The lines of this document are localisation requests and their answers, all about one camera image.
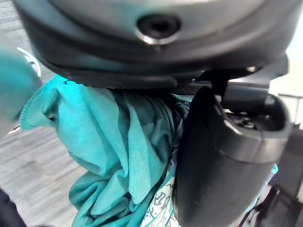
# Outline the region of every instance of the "black plastic part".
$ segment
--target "black plastic part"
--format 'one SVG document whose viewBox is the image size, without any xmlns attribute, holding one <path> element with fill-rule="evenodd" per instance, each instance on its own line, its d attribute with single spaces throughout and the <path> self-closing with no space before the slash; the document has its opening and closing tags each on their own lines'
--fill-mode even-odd
<svg viewBox="0 0 303 227">
<path fill-rule="evenodd" d="M 222 106 L 239 111 L 254 111 L 263 108 L 268 96 L 270 81 L 287 73 L 288 58 L 285 54 L 281 59 L 251 75 L 230 80 Z"/>
<path fill-rule="evenodd" d="M 165 39 L 177 33 L 181 23 L 175 16 L 154 14 L 139 19 L 137 26 L 143 35 L 153 39 Z"/>
<path fill-rule="evenodd" d="M 73 70 L 85 70 L 87 73 L 80 80 L 85 84 L 89 72 L 94 72 L 95 80 L 104 71 L 122 72 L 129 77 L 138 76 L 138 84 L 146 83 L 145 79 L 140 80 L 141 76 L 151 77 L 155 84 L 163 82 L 159 76 L 172 74 L 178 85 L 184 78 L 179 80 L 175 77 L 177 73 L 263 67 L 280 59 L 294 34 L 302 4 L 302 0 L 268 0 L 252 15 L 220 33 L 176 41 L 159 49 L 140 40 L 134 42 L 92 31 L 48 0 L 13 2 L 35 53 L 49 63 L 51 70 L 52 66 L 64 68 L 62 76 L 71 75 Z M 107 84 L 113 82 L 107 75 L 104 78 Z"/>
<path fill-rule="evenodd" d="M 289 135 L 286 110 L 273 106 L 282 124 L 266 111 L 272 121 L 260 117 L 248 130 L 223 113 L 211 89 L 199 90 L 178 151 L 174 211 L 181 226 L 227 227 L 260 193 Z"/>
</svg>

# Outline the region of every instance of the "patterned fabric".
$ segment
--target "patterned fabric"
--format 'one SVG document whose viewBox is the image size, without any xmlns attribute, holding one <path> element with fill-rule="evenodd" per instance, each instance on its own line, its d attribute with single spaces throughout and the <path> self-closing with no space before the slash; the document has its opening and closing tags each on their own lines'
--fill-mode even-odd
<svg viewBox="0 0 303 227">
<path fill-rule="evenodd" d="M 141 227 L 179 227 L 173 211 L 172 193 L 177 166 L 177 151 L 183 131 L 183 121 L 187 117 L 189 106 L 194 96 L 173 95 L 170 100 L 174 105 L 176 127 L 175 142 L 167 169 L 166 178 L 155 194 L 145 214 Z"/>
</svg>

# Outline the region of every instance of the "gray carpet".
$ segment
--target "gray carpet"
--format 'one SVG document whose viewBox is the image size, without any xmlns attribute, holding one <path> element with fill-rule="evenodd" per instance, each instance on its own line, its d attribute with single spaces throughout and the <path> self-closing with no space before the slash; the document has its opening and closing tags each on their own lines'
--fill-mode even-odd
<svg viewBox="0 0 303 227">
<path fill-rule="evenodd" d="M 11 1 L 0 0 L 0 32 L 31 52 Z M 45 83 L 54 73 L 41 65 Z M 76 209 L 68 200 L 71 185 L 84 173 L 52 129 L 17 132 L 0 140 L 0 186 L 17 204 L 28 226 L 70 227 Z"/>
</svg>

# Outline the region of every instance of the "teal towel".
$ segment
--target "teal towel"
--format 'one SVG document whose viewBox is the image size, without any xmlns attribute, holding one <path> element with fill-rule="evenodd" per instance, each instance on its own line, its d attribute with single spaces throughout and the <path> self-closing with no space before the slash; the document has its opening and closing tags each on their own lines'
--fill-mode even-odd
<svg viewBox="0 0 303 227">
<path fill-rule="evenodd" d="M 56 76 L 30 99 L 21 128 L 56 128 L 87 173 L 71 188 L 73 227 L 140 226 L 165 177 L 171 110 L 156 96 L 96 89 Z"/>
</svg>

